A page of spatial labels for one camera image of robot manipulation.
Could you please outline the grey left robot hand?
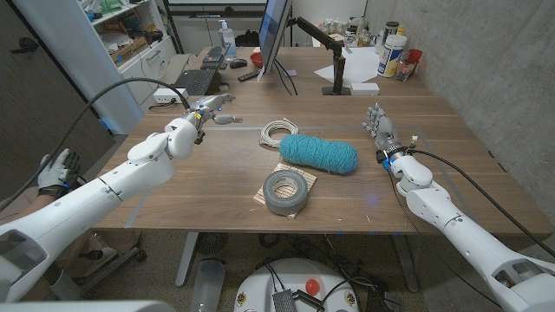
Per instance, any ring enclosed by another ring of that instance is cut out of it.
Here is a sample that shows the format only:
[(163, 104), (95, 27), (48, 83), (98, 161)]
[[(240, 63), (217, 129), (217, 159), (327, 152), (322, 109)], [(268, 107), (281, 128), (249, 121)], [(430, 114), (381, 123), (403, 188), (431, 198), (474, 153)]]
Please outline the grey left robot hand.
[(243, 119), (231, 114), (218, 114), (226, 102), (232, 102), (236, 97), (232, 94), (209, 95), (189, 104), (189, 108), (181, 116), (182, 119), (192, 123), (197, 130), (196, 145), (202, 143), (205, 136), (202, 129), (205, 122), (213, 120), (215, 124), (227, 125), (242, 123)]

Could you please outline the person's white gloved hand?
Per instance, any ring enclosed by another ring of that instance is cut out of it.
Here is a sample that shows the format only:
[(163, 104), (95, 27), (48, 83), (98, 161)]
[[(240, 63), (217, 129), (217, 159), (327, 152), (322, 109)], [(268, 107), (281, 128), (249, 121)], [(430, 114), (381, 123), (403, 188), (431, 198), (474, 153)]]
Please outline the person's white gloved hand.
[(80, 156), (68, 148), (51, 159), (38, 175), (38, 194), (61, 198), (80, 187), (79, 160)]

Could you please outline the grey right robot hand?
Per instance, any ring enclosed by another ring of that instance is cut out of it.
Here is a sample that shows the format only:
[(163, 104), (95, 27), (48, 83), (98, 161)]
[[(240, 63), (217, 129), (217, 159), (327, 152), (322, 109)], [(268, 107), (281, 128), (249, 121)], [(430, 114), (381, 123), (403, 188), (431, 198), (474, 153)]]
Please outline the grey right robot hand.
[(396, 159), (406, 155), (407, 148), (399, 141), (394, 125), (378, 103), (367, 109), (367, 120), (362, 123), (375, 140), (376, 162), (388, 167)]

